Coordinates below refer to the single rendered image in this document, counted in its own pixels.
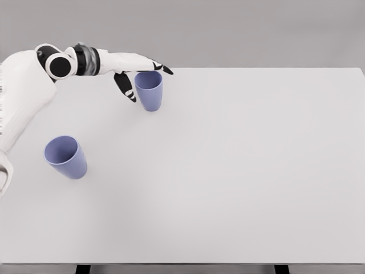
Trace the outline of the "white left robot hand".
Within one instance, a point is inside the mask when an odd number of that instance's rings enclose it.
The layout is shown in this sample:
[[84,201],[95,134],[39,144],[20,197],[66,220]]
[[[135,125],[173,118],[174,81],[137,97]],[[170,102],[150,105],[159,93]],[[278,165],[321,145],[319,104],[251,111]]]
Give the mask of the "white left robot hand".
[[173,71],[166,65],[153,59],[136,53],[116,53],[117,66],[113,69],[113,79],[121,91],[130,101],[136,103],[137,99],[133,91],[132,83],[127,75],[128,72],[163,71],[173,75]]

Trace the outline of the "blue plastic cup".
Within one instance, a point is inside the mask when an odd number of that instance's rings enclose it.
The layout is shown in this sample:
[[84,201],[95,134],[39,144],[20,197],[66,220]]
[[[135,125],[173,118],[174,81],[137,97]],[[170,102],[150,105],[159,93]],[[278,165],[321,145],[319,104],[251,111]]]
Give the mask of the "blue plastic cup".
[[157,71],[139,72],[135,87],[141,104],[147,111],[157,111],[163,98],[163,78]]
[[69,179],[80,179],[87,173],[87,161],[78,141],[68,135],[50,140],[43,151],[45,161]]

